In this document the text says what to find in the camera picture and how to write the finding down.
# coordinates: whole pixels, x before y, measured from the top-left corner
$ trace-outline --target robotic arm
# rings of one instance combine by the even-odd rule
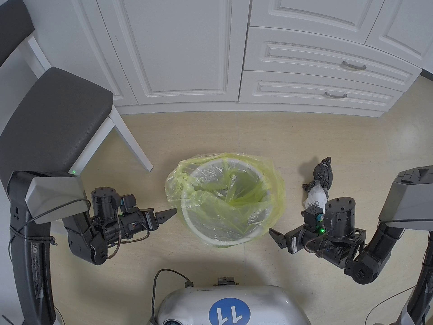
[[[433,298],[433,165],[402,171],[392,183],[370,243],[366,231],[355,228],[355,200],[329,200],[301,212],[304,224],[282,234],[269,229],[280,248],[295,254],[305,248],[352,277],[359,284],[373,282],[391,256],[404,229],[428,230],[428,246],[417,285],[396,325],[420,325]]]
[[[11,260],[25,325],[52,325],[56,320],[49,263],[50,244],[56,244],[50,236],[51,221],[62,219],[75,256],[101,265],[113,256],[108,256],[109,247],[141,241],[128,240],[143,230],[147,238],[177,212],[140,210],[134,195],[119,196],[113,188],[97,188],[91,193],[91,218],[80,177],[63,172],[16,171],[7,193]]]

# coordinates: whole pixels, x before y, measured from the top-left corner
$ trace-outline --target blue circular logo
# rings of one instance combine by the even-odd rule
[[[250,317],[247,304],[232,297],[216,301],[209,310],[212,325],[247,325]]]

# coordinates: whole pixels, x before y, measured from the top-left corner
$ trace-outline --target baseboard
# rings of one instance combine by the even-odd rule
[[[431,81],[433,81],[433,73],[428,72],[427,70],[422,70],[420,73],[421,76],[425,77],[426,79],[430,79]]]
[[[253,104],[241,102],[180,102],[167,104],[117,106],[120,114],[196,112],[196,111],[274,111],[348,114],[354,116],[379,117],[382,111],[360,108],[315,106],[300,104]]]

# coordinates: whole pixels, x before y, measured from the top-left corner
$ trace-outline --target drawer handle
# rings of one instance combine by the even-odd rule
[[[348,68],[354,68],[355,70],[366,70],[367,69],[366,65],[363,65],[363,66],[352,65],[352,64],[349,64],[345,60],[343,60],[343,65],[347,66]]]
[[[344,94],[341,95],[341,96],[338,96],[338,95],[332,95],[332,94],[328,93],[327,91],[325,91],[325,95],[326,95],[326,96],[329,96],[330,98],[334,98],[334,99],[344,99],[344,98],[347,97],[347,94],[346,94],[346,93],[344,93]]]

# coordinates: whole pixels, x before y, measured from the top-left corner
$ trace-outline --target yellow trash bag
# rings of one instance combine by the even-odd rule
[[[286,205],[272,160],[236,153],[181,161],[165,181],[165,194],[198,237],[219,247],[262,236]]]

